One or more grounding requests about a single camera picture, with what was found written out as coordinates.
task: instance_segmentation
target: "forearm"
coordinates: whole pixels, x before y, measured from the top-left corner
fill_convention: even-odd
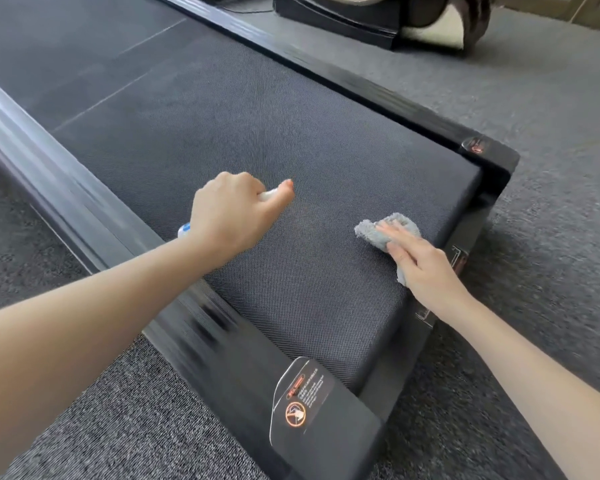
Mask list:
[[[600,480],[600,393],[477,301],[447,318],[480,354],[569,480]]]
[[[208,244],[174,241],[0,310],[0,470],[219,264]]]

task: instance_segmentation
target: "hand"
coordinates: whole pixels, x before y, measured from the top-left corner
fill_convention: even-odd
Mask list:
[[[380,222],[377,229],[391,238],[387,250],[400,266],[414,297],[440,320],[448,322],[457,314],[459,306],[473,299],[451,268],[444,251],[395,222]]]
[[[294,199],[294,184],[285,180],[267,201],[258,194],[266,191],[247,172],[222,172],[196,192],[187,234],[213,245],[224,265],[234,256],[254,247],[282,211]]]

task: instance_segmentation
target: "treadmill frame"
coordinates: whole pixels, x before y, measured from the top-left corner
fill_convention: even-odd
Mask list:
[[[162,1],[479,165],[483,179],[445,248],[450,257],[460,256],[463,262],[517,166],[520,157],[516,152],[362,77],[280,43],[220,9],[198,0]],[[163,243],[1,88],[0,168],[24,190],[32,207],[89,273]],[[435,322],[413,298],[407,300],[403,313],[400,329],[377,359],[365,385],[355,391],[384,422]],[[273,480],[299,478],[269,444],[273,391],[291,364],[279,348],[202,280],[167,306],[144,334],[266,475]]]

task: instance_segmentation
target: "cleaning rag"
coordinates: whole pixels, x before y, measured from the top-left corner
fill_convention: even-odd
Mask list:
[[[391,241],[391,239],[385,236],[385,234],[383,234],[382,232],[378,231],[378,229],[376,229],[376,226],[380,222],[390,223],[391,221],[397,222],[402,227],[407,229],[407,231],[409,231],[410,233],[420,237],[420,229],[418,229],[418,226],[416,226],[416,224],[411,219],[403,216],[398,212],[391,214],[390,216],[385,217],[384,219],[378,222],[371,222],[370,220],[365,219],[354,228],[354,231],[358,237],[361,237],[376,248],[387,252],[386,243]],[[407,280],[405,279],[404,273],[402,272],[400,267],[398,267],[397,275],[398,282],[403,286],[407,286]]]

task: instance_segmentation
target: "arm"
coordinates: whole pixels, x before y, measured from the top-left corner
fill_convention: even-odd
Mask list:
[[[290,181],[222,173],[196,193],[191,231],[112,269],[0,310],[0,473],[180,293],[254,246]]]
[[[569,480],[600,480],[600,393],[475,300],[443,251],[381,225],[414,297],[480,354]]]

